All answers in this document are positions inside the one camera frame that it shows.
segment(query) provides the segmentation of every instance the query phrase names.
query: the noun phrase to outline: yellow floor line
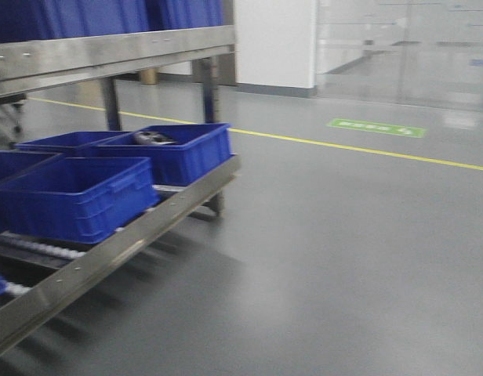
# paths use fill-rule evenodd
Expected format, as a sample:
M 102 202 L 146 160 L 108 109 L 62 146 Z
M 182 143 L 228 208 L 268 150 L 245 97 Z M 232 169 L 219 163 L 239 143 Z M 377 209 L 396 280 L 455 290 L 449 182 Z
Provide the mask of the yellow floor line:
M 34 98 L 34 97 L 29 97 L 29 99 L 37 100 L 39 102 L 45 102 L 45 103 L 60 104 L 60 105 L 69 106 L 69 107 L 84 108 L 86 110 L 96 110 L 96 111 L 104 111 L 105 110 L 102 107 L 86 106 L 84 104 L 69 103 L 69 102 L 60 102 L 59 100 Z M 135 118 L 171 121 L 171 122 L 179 123 L 179 124 L 194 124 L 193 121 L 178 120 L 178 119 L 173 119 L 173 118 L 170 118 L 170 117 L 159 117 L 159 116 L 151 116 L 151 115 L 144 115 L 144 114 L 136 114 L 136 113 L 133 113 L 133 112 L 126 112 L 126 111 L 120 111 L 120 114 L 125 115 L 125 116 L 132 116 L 132 117 L 135 117 Z M 230 128 L 230 130 L 232 132 L 241 133 L 241 134 L 244 134 L 244 135 L 267 137 L 267 138 L 270 138 L 270 139 L 281 139 L 281 140 L 284 140 L 284 141 L 291 141 L 291 142 L 294 142 L 294 143 L 306 143 L 306 144 L 309 144 L 309 145 L 333 147 L 335 149 L 352 150 L 352 151 L 358 151 L 358 152 L 368 153 L 368 154 L 376 154 L 376 155 L 384 155 L 384 156 L 387 156 L 387 157 L 409 159 L 411 161 L 435 163 L 437 165 L 446 165 L 446 166 L 452 166 L 452 167 L 461 167 L 461 168 L 468 168 L 468 169 L 471 169 L 471 170 L 483 171 L 483 166 L 479 166 L 479 165 L 475 165 L 475 164 L 465 164 L 465 163 L 459 163 L 459 162 L 453 162 L 453 161 L 445 161 L 445 160 L 441 160 L 441 159 L 417 157 L 415 155 L 410 155 L 410 154 L 392 153 L 390 151 L 367 149 L 367 148 L 364 148 L 364 147 L 341 145 L 341 144 L 338 144 L 338 143 L 324 143 L 322 141 L 315 141 L 315 140 L 312 140 L 312 139 L 299 139 L 299 138 L 296 138 L 296 137 L 273 135 L 273 134 L 270 134 L 270 133 L 246 131 L 244 129 Z

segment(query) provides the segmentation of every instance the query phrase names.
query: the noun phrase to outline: gray epoxy floor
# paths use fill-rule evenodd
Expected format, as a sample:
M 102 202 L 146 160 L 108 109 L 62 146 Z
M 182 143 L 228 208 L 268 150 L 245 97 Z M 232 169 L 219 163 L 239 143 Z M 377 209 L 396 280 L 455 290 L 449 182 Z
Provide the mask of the gray epoxy floor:
M 119 88 L 123 110 L 201 120 L 196 85 Z M 99 106 L 97 93 L 34 96 Z M 483 165 L 483 114 L 222 93 L 236 128 Z M 104 113 L 30 100 L 24 125 L 25 138 L 103 129 Z M 3 356 L 0 375 L 483 375 L 483 172 L 231 137 L 243 169 L 225 216 L 185 219 L 160 240 L 167 260 L 136 256 Z

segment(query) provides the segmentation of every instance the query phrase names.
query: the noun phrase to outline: metal shelf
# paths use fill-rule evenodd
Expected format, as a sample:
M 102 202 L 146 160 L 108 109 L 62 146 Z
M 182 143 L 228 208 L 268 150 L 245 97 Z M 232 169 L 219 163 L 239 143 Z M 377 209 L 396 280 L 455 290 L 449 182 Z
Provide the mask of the metal shelf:
M 0 308 L 0 355 L 98 284 L 156 238 L 215 197 L 239 169 L 238 156 L 176 193 Z
M 218 122 L 218 55 L 233 51 L 232 26 L 70 38 L 0 45 L 0 97 L 100 79 L 107 124 L 121 130 L 113 77 L 189 60 L 202 62 L 205 122 Z M 137 252 L 205 205 L 222 212 L 222 189 L 234 178 L 238 156 L 149 209 L 81 258 L 0 308 L 0 355 L 112 273 Z M 44 258 L 31 264 L 42 265 Z
M 152 31 L 0 45 L 0 97 L 232 51 L 234 27 Z

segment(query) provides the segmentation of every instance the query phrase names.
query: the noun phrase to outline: white pillar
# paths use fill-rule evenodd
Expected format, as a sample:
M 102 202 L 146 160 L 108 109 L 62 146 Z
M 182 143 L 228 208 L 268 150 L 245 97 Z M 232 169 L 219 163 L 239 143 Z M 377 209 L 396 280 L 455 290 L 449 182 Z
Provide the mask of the white pillar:
M 316 0 L 234 0 L 239 89 L 312 96 L 316 20 Z

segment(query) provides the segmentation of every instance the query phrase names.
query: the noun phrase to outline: baseboard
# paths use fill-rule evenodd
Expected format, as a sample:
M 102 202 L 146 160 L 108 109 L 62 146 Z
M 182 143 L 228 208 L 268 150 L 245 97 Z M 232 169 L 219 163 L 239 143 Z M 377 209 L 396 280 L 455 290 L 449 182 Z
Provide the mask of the baseboard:
M 298 98 L 311 98 L 316 95 L 316 88 L 289 88 L 285 86 L 238 84 L 239 92 L 251 94 L 266 94 L 270 96 L 295 96 Z
M 191 74 L 158 73 L 158 81 L 194 82 Z

